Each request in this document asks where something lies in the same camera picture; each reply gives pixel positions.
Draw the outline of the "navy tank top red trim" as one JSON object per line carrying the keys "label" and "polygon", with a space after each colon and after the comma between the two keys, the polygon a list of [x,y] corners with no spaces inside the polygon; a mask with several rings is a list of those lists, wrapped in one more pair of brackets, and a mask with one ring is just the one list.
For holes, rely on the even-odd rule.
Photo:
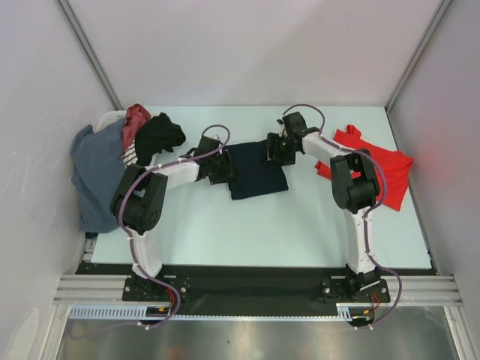
{"label": "navy tank top red trim", "polygon": [[266,159],[266,141],[228,145],[235,178],[228,181],[232,200],[245,200],[288,191],[282,166]]}

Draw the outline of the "grey-blue tank top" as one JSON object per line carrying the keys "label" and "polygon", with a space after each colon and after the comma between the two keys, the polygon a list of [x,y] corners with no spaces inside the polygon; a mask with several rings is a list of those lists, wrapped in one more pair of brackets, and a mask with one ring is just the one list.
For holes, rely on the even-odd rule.
{"label": "grey-blue tank top", "polygon": [[79,203],[79,230],[84,233],[109,233],[118,227],[110,204],[125,172],[124,124],[120,118],[98,132],[88,125],[73,139],[71,182]]}

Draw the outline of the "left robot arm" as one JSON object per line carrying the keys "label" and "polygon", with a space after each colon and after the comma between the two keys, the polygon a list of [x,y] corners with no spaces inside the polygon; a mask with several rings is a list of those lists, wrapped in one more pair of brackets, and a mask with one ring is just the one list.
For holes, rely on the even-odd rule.
{"label": "left robot arm", "polygon": [[162,269],[155,237],[167,192],[181,185],[208,179],[211,185],[235,178],[233,163],[225,143],[203,135],[197,147],[170,163],[154,166],[130,165],[112,198],[110,211],[127,234],[132,269],[142,278],[140,292],[148,299],[159,299],[166,282],[157,275]]}

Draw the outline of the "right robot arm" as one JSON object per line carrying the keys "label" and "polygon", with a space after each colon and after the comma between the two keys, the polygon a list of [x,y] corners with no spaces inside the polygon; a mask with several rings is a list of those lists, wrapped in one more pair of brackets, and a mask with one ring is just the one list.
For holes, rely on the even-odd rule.
{"label": "right robot arm", "polygon": [[346,268],[355,275],[347,280],[346,293],[355,301],[363,301],[373,292],[370,279],[380,268],[374,261],[371,231],[373,211],[383,202],[377,197],[386,193],[380,188],[385,176],[368,150],[349,148],[327,138],[321,127],[308,127],[300,112],[285,112],[277,123],[282,130],[267,135],[268,162],[293,165],[301,153],[329,164],[332,196],[346,221]]}

